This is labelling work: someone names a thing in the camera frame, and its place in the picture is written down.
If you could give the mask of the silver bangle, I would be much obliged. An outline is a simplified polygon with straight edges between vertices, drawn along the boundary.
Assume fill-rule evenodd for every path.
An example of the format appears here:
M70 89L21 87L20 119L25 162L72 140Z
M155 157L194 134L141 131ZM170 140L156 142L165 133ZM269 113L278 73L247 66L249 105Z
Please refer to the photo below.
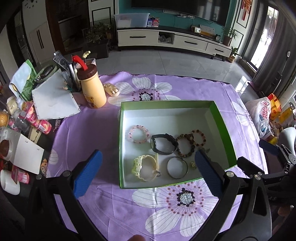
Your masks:
M182 179L188 173L188 164L181 157L171 157L167 161L166 171L168 175L173 179Z

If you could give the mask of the black wrist watch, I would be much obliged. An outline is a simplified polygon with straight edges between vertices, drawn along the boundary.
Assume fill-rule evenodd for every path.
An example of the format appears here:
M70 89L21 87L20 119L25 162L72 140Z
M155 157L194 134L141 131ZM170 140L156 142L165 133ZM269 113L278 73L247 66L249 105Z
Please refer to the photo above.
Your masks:
M176 151L179 146L174 137L167 133L151 136L150 143L155 153L166 156Z

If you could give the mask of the white wrist watch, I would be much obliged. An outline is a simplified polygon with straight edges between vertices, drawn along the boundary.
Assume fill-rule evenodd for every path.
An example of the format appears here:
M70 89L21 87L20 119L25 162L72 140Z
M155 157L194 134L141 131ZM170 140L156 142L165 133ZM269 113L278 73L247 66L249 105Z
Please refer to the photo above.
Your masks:
M162 174L159 170L158 154L142 155L133 160L132 174L142 182L151 182Z

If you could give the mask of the white plastic shopping bag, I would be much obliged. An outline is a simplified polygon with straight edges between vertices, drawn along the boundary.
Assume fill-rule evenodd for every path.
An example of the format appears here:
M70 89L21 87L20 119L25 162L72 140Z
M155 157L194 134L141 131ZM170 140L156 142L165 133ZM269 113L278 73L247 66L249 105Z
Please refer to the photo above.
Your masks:
M251 100L245 104L260 138L264 137L269 127L271 104L267 97Z

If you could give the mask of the yellow red package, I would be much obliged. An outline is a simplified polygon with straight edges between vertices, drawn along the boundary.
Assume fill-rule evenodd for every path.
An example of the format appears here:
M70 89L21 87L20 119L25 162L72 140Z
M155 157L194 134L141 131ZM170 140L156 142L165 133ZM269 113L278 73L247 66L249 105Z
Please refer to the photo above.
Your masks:
M274 121L281 113L281 104L278 98L273 93L268 96L268 99L271 105L271 113L269 119L271 121Z

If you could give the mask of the purple floral tablecloth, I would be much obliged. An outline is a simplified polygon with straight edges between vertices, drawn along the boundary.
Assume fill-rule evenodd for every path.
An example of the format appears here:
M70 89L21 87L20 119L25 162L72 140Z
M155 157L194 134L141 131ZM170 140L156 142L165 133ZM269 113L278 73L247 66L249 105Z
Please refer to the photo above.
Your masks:
M230 84L191 77L102 75L114 84L119 96L99 109L86 106L66 118L56 134L49 158L48 177L59 176L100 150L103 163L79 201L92 222L108 240L189 240L212 211L217 199L203 180L153 189L119 187L119 114L124 101L212 100L229 132L237 157L245 157L267 170L259 136L252 119Z

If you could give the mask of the white box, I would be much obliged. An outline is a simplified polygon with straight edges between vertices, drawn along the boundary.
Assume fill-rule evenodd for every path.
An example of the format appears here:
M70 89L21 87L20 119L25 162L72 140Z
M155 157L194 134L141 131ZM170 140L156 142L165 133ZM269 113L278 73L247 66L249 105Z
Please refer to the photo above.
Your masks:
M14 130L8 131L6 139L9 150L4 159L27 172L39 174L44 149Z

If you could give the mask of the green cardboard box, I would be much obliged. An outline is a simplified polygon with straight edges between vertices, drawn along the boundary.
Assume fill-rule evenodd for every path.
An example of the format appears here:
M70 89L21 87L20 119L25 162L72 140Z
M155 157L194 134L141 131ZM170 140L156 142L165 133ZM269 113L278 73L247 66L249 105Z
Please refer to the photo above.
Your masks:
M213 101L123 102L119 129L119 185L171 186L202 177L195 154L203 150L222 168L236 164L234 147Z

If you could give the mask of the pink yogurt cup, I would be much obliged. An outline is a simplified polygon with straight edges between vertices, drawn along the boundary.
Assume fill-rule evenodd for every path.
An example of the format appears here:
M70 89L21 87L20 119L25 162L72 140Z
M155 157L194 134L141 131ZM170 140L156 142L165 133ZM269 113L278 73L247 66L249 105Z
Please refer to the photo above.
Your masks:
M45 135L48 135L52 129L52 125L47 120L38 120L38 127L37 129Z
M39 120L35 111L34 103L32 101L26 101L23 104L21 116L24 117L33 127L39 126Z

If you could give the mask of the white paper sheet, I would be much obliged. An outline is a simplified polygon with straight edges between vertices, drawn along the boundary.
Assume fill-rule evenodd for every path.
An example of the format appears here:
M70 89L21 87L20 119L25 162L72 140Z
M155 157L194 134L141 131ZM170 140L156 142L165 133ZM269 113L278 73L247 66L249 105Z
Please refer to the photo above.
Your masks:
M64 88L64 78L61 70L58 70L45 82L32 90L34 107L38 119L61 119L80 112L72 93Z

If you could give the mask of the yellow bear bottle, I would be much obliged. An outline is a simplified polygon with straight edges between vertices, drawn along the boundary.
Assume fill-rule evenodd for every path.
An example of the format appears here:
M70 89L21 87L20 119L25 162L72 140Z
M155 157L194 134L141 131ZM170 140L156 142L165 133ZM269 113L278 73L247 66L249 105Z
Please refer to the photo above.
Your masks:
M82 88L83 95L91 108L101 108L106 104L107 98L103 88L103 84L99 79L97 66L95 64L86 63L86 58L91 51L83 53L82 58L74 55L72 60L80 65L76 75Z

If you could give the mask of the potted plant by cabinet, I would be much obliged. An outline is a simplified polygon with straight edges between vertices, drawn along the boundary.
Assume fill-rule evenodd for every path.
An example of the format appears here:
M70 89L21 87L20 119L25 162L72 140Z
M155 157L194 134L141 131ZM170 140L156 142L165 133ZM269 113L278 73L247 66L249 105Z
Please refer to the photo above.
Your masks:
M230 56L227 58L227 61L230 63L233 63L234 60L236 59L236 56L240 57L240 55L238 54L238 48L231 47L231 53L230 53Z

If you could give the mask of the small alarm clock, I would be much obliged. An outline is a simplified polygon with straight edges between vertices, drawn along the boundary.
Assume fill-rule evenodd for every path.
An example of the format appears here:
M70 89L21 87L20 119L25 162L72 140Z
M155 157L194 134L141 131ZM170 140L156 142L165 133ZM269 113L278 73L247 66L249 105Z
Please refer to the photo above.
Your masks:
M218 34L216 34L215 37L214 37L214 40L215 40L216 42L220 42L220 40L221 40L221 36L218 35Z

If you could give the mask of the remote control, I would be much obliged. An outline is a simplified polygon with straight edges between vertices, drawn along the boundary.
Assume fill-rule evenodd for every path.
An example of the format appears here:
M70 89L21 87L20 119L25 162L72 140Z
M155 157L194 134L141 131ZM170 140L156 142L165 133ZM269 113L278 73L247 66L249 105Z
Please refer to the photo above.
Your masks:
M70 62L59 52L54 53L53 61L57 63L61 68L68 71Z

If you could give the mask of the large dark potted plant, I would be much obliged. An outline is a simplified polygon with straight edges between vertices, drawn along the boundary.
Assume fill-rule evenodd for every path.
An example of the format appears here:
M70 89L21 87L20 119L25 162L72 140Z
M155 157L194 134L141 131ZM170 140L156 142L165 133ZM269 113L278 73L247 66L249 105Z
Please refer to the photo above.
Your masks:
M112 37L110 25L97 23L87 33L87 50L96 54L96 59L109 57L109 40Z

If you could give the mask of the red chinese knot ornament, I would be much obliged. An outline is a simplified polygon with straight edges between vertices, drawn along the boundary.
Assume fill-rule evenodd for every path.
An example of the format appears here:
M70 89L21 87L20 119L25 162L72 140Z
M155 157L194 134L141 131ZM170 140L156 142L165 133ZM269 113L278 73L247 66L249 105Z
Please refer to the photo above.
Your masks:
M252 0L242 0L241 8L244 10L243 18L245 18L246 15L250 13L251 6Z

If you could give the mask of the television screen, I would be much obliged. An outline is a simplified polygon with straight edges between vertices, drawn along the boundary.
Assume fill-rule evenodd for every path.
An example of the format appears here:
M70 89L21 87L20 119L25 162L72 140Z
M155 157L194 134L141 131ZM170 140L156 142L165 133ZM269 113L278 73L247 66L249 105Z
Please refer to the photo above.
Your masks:
M163 9L196 16L219 25L225 25L230 7L230 0L135 0L133 8Z

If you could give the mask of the white tv cabinet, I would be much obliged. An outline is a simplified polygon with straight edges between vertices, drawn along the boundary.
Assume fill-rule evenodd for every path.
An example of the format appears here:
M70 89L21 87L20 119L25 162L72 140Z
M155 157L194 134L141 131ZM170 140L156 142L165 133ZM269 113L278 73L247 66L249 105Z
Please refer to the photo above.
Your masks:
M153 46L183 49L210 56L228 58L232 49L213 40L186 33L156 29L122 29L117 31L118 46Z

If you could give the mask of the clear plastic storage bin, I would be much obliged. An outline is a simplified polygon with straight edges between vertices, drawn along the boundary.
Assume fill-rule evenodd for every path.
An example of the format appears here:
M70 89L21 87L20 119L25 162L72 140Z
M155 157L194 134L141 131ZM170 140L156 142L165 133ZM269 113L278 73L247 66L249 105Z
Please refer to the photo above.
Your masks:
M114 17L118 29L146 28L149 13L116 14Z

